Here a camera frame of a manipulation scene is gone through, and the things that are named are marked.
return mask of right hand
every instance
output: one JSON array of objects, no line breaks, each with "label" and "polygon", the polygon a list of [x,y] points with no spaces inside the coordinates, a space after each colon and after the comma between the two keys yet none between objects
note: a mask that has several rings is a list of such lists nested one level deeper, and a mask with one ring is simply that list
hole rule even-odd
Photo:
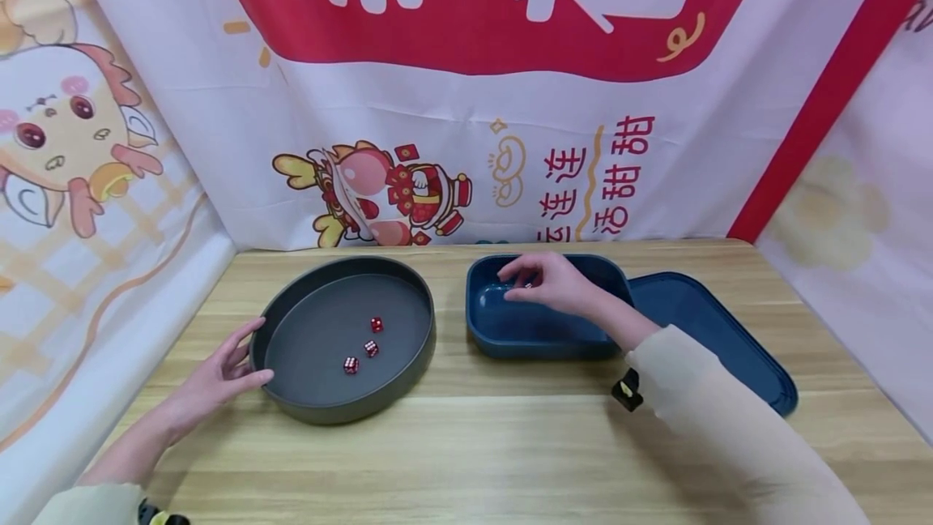
[{"label": "right hand", "polygon": [[567,258],[553,251],[523,254],[507,263],[499,271],[499,280],[513,278],[515,287],[505,293],[506,300],[536,302],[577,316],[601,293]]}]

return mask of wood grain surface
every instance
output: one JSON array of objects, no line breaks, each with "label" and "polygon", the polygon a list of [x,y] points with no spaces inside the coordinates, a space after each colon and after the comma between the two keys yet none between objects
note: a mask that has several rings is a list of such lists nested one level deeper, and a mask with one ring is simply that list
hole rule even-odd
[{"label": "wood grain surface", "polygon": [[[241,254],[115,435],[176,388],[290,280],[338,256],[387,255],[428,281],[437,350],[422,382],[355,425],[302,425],[262,392],[240,397],[167,453],[152,500],[196,525],[293,523],[749,523],[699,450],[647,408],[608,397],[624,362],[505,363],[467,339],[467,268],[540,245]],[[933,523],[933,454],[753,247],[639,241],[548,249],[607,256],[628,277],[705,284],[796,381],[790,422],[872,523]]]}]

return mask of red stripe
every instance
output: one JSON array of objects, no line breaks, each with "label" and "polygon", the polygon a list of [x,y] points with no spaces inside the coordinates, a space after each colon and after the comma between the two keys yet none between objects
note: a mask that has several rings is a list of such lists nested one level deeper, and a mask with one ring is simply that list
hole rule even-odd
[{"label": "red stripe", "polygon": [[916,0],[865,0],[728,237],[754,243]]}]

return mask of yellow flower pattern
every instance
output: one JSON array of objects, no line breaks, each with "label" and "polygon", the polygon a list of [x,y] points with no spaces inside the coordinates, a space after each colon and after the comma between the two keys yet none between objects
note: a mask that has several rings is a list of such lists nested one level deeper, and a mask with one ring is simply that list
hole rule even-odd
[{"label": "yellow flower pattern", "polygon": [[767,233],[803,267],[852,271],[871,256],[873,237],[890,223],[877,186],[860,182],[839,156],[812,159],[774,213]]}]

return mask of fabric backdrop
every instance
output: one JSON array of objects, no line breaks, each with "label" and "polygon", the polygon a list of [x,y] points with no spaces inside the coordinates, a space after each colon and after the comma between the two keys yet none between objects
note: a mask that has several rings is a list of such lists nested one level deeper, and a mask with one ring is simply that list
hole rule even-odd
[{"label": "fabric backdrop", "polygon": [[933,0],[918,0],[759,247],[933,442]]},{"label": "fabric backdrop", "polygon": [[0,523],[74,483],[234,254],[94,0],[0,0]]},{"label": "fabric backdrop", "polygon": [[99,0],[241,247],[722,236],[863,0]]}]

